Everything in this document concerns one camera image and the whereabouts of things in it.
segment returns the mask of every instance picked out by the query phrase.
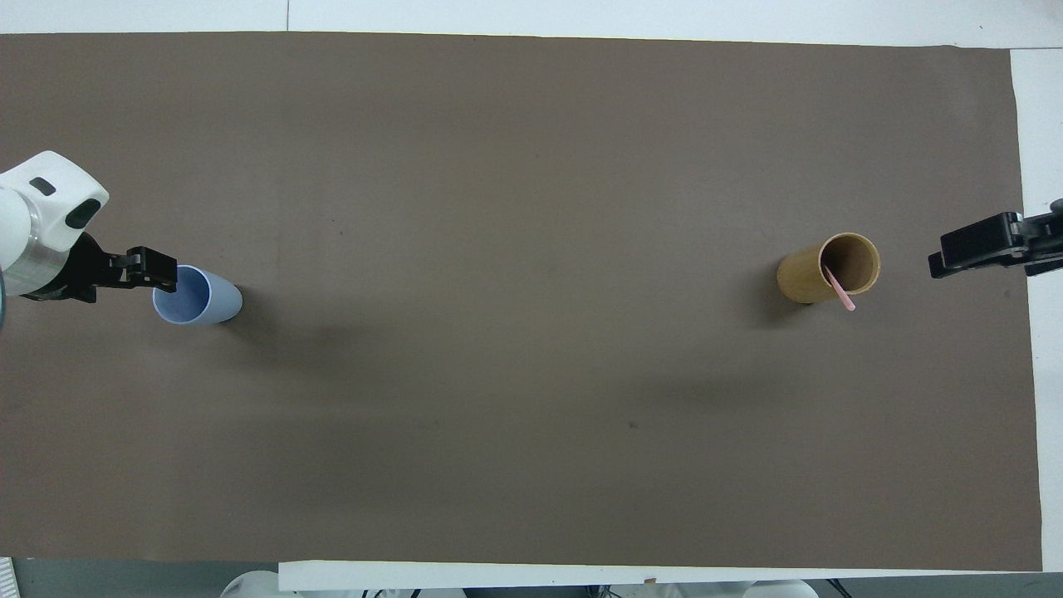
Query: paper cup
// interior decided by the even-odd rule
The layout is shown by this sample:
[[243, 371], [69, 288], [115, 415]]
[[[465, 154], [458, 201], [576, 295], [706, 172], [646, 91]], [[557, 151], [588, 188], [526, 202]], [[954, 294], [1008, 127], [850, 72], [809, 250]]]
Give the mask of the paper cup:
[[819, 304], [837, 298], [826, 266], [848, 294], [859, 294], [875, 284], [881, 259], [875, 243], [856, 233], [837, 234], [827, 240], [787, 255], [776, 272], [779, 289], [797, 304]]
[[196, 266], [178, 266], [178, 289], [158, 288], [151, 293], [155, 313], [170, 324], [181, 326], [218, 324], [237, 314], [243, 295], [233, 283]]

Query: cable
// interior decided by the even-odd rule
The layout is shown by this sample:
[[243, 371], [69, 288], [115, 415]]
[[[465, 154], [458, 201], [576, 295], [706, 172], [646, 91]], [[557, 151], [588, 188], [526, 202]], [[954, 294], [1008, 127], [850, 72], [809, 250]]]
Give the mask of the cable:
[[831, 587], [837, 590], [838, 593], [842, 595], [842, 598], [853, 598], [853, 595], [845, 590], [845, 586], [842, 585], [842, 582], [839, 581], [837, 578], [828, 579], [827, 583], [829, 583]]
[[597, 598], [624, 598], [612, 591], [611, 585], [600, 585]]

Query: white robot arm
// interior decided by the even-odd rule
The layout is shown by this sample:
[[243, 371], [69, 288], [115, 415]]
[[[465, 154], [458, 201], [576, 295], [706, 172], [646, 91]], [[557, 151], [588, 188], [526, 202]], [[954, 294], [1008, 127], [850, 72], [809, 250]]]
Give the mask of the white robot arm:
[[175, 290], [172, 257], [146, 246], [106, 253], [84, 232], [108, 199], [88, 172], [52, 151], [0, 173], [0, 295], [94, 304], [97, 286]]

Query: pink stick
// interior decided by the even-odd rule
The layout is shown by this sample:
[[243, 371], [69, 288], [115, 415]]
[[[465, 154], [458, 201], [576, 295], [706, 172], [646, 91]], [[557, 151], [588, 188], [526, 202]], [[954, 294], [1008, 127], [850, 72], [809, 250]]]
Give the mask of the pink stick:
[[845, 292], [845, 289], [842, 288], [842, 285], [838, 283], [838, 278], [834, 277], [834, 274], [831, 273], [830, 269], [827, 268], [827, 266], [824, 266], [823, 272], [827, 274], [827, 279], [830, 280], [830, 286], [834, 287], [834, 292], [837, 292], [838, 297], [841, 298], [842, 306], [845, 306], [845, 309], [850, 312], [853, 310], [856, 310], [857, 306], [856, 304], [853, 303], [853, 298], [849, 298], [849, 293]]

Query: blue cup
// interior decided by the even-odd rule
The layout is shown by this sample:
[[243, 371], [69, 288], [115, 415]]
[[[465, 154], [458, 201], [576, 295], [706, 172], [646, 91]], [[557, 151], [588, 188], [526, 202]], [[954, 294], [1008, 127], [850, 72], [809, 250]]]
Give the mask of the blue cup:
[[243, 307], [243, 295], [233, 283], [196, 266], [178, 266], [178, 289], [154, 289], [155, 313], [170, 324], [192, 326], [218, 324], [235, 317]]

